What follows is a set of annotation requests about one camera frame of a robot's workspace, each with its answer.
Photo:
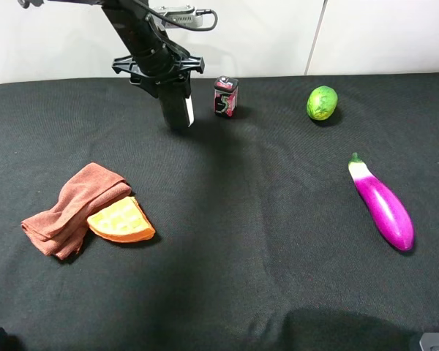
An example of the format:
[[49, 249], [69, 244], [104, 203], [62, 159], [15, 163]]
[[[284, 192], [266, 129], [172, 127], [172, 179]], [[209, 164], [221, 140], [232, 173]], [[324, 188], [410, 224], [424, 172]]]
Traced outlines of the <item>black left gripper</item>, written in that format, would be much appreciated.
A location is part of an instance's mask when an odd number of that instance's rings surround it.
[[125, 72], [130, 75], [133, 85], [158, 99], [156, 84], [170, 80], [184, 80], [182, 91], [185, 99], [191, 97], [191, 71], [203, 74], [205, 63], [202, 57], [192, 56], [190, 52], [178, 45], [163, 43], [159, 49], [151, 49], [142, 56], [125, 56], [115, 58], [112, 69], [116, 74]]

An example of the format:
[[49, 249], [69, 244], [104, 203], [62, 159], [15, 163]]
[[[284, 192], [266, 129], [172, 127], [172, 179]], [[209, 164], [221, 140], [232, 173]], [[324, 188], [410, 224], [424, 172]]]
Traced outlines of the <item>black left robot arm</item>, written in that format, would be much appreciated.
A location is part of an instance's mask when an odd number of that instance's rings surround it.
[[204, 27], [203, 16], [216, 18], [215, 11], [198, 10], [190, 5], [151, 8], [147, 1], [82, 0], [76, 3], [100, 7], [130, 52], [113, 61], [114, 72], [130, 74], [131, 84], [154, 98], [190, 97], [190, 73], [203, 73], [204, 60], [172, 41], [166, 30], [211, 31], [217, 20]]

